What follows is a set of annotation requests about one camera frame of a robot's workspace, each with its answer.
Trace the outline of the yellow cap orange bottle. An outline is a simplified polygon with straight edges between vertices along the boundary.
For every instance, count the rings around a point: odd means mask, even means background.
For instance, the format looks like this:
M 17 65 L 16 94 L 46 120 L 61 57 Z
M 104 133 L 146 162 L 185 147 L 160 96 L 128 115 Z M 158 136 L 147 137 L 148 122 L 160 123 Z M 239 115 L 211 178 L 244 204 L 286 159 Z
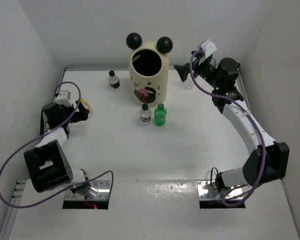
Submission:
M 87 118 L 91 119 L 93 116 L 93 109 L 91 108 L 90 104 L 83 97 L 80 98 L 80 102 L 82 106 L 89 111 Z

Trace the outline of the tall clear blue cap bottle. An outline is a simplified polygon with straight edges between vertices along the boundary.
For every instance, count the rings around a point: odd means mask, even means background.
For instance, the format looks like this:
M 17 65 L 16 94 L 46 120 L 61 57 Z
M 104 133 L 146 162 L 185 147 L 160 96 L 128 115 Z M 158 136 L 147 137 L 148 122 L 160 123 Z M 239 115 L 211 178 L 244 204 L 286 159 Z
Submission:
M 186 80 L 183 82 L 183 87 L 186 89 L 186 90 L 192 90 L 194 88 L 194 83 L 193 83 L 193 80 L 191 79 L 190 76 L 188 76 L 186 78 Z

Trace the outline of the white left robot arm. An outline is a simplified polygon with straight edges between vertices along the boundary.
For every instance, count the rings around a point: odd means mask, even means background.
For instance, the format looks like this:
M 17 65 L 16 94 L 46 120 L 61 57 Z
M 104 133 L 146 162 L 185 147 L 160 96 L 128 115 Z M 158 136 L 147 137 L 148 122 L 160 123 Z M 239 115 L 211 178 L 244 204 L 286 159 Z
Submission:
M 90 113 L 81 101 L 75 103 L 76 106 L 66 106 L 53 102 L 41 109 L 40 133 L 44 137 L 23 154 L 32 185 L 38 193 L 73 180 L 73 171 L 62 146 L 69 139 L 69 124 L 86 121 Z

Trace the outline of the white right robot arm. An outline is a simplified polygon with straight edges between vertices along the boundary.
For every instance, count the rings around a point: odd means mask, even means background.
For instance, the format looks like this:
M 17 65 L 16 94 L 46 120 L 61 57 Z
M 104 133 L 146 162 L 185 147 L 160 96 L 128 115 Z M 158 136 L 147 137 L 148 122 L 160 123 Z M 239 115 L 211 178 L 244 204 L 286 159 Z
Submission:
M 286 176 L 290 148 L 285 142 L 277 142 L 266 133 L 249 112 L 235 86 L 240 72 L 240 64 L 234 59 L 223 58 L 215 67 L 211 64 L 211 57 L 203 62 L 200 55 L 190 65 L 174 65 L 180 79 L 185 82 L 193 70 L 194 77 L 202 77 L 213 87 L 213 104 L 225 116 L 247 147 L 249 158 L 243 167 L 219 172 L 214 180 L 214 187 L 219 192 L 238 185 L 253 186 L 281 180 Z

